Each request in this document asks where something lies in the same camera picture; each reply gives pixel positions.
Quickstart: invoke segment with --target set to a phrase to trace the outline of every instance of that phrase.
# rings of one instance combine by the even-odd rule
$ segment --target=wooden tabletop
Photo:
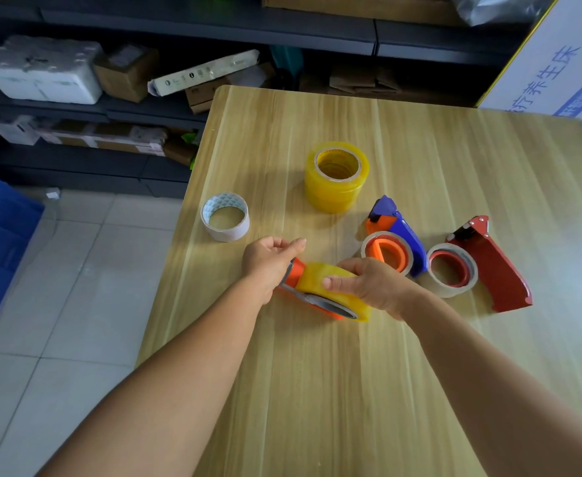
[[[371,171],[345,214],[305,199],[306,154],[341,140]],[[201,205],[240,194],[251,228],[219,243]],[[447,300],[484,337],[582,413],[582,123],[531,114],[225,86],[216,92],[139,362],[239,276],[261,236],[307,238],[304,261],[335,264],[387,194],[429,248],[471,217],[534,294],[492,313],[479,283]],[[401,322],[335,321],[276,292],[264,306],[196,475],[481,476],[483,470]]]

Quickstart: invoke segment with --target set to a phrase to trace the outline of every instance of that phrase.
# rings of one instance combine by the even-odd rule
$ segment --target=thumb
[[[322,287],[334,292],[344,292],[348,294],[357,295],[360,286],[360,276],[344,277],[327,276],[322,280]]]
[[[298,238],[291,241],[289,246],[280,251],[280,255],[287,261],[291,261],[298,254],[302,254],[304,248],[306,247],[306,239]]]

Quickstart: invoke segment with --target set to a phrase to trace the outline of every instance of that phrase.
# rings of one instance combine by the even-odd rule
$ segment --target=forearm
[[[115,388],[41,475],[190,475],[254,330],[262,294],[243,279]]]
[[[402,312],[486,473],[582,475],[582,418],[445,302],[418,293]]]

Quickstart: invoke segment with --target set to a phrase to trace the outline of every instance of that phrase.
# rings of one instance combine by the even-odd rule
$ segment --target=left arm
[[[191,475],[254,331],[305,240],[247,246],[243,277],[110,392],[38,474]]]

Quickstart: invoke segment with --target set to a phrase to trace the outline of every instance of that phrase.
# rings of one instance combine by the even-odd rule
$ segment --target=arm
[[[448,304],[376,259],[340,263],[358,277],[326,289],[403,320],[490,477],[582,475],[582,418],[498,351]]]
[[[229,395],[258,311],[305,240],[263,238],[243,277],[86,417],[38,474],[191,475]]]

